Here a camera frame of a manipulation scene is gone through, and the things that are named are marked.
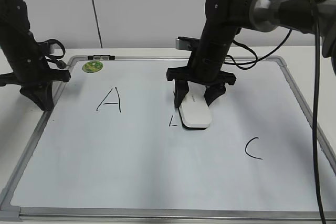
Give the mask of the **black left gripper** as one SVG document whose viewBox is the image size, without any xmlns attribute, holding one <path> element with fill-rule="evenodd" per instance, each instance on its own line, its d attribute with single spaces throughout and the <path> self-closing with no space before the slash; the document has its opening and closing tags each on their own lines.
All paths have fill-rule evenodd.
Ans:
<svg viewBox="0 0 336 224">
<path fill-rule="evenodd" d="M 55 52 L 49 53 L 49 44 L 55 44 Z M 56 39 L 36 42 L 32 35 L 1 34 L 3 51 L 13 72 L 1 75 L 1 86 L 22 86 L 20 93 L 33 101 L 42 111 L 54 108 L 54 81 L 68 82 L 70 72 L 62 61 L 63 44 Z"/>
</svg>

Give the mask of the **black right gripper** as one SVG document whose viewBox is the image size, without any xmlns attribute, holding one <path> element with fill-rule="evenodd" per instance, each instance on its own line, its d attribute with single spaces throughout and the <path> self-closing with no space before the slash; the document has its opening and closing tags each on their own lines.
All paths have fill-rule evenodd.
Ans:
<svg viewBox="0 0 336 224">
<path fill-rule="evenodd" d="M 187 81 L 208 86 L 204 93 L 207 106 L 226 92 L 224 84 L 235 84 L 236 77 L 233 73 L 221 71 L 235 36 L 235 28 L 204 30 L 198 47 L 190 51 L 187 65 L 167 69 L 167 81 L 175 80 L 175 108 L 180 107 L 189 92 Z"/>
</svg>

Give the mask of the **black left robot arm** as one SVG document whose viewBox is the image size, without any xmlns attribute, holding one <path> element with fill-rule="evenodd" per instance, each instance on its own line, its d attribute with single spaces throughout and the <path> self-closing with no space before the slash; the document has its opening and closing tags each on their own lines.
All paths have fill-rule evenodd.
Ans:
<svg viewBox="0 0 336 224">
<path fill-rule="evenodd" d="M 20 93 L 43 111 L 54 108 L 52 84 L 71 78 L 63 55 L 53 55 L 52 45 L 66 51 L 59 40 L 35 40 L 23 0 L 1 0 L 1 50 L 12 69 L 1 75 L 1 86 L 20 86 Z"/>
</svg>

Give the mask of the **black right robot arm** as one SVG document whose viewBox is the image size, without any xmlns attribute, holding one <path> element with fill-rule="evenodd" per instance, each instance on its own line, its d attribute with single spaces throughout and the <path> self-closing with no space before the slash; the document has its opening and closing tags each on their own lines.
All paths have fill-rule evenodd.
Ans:
<svg viewBox="0 0 336 224">
<path fill-rule="evenodd" d="M 235 36 L 241 29 L 268 33 L 284 27 L 322 39 L 322 55 L 335 59 L 334 0 L 206 0 L 206 22 L 199 39 L 179 37 L 176 47 L 191 55 L 184 67 L 168 68 L 175 83 L 174 105 L 179 107 L 189 91 L 188 83 L 205 86 L 211 104 L 233 85 L 236 77 L 221 70 Z"/>
</svg>

